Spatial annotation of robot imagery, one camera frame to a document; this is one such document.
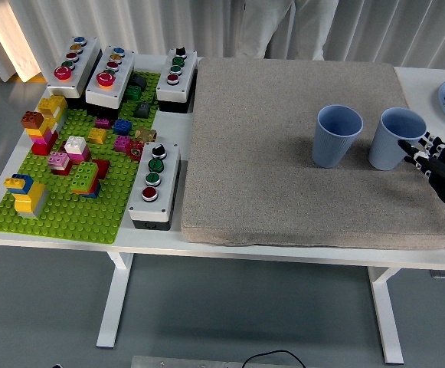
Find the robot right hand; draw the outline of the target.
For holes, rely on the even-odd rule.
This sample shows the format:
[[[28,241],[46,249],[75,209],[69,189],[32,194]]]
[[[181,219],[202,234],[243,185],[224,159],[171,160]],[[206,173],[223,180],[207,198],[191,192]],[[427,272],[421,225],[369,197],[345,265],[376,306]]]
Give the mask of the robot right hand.
[[[405,151],[404,160],[421,171],[438,197],[445,203],[445,142],[438,136],[426,132],[416,145],[398,140]]]

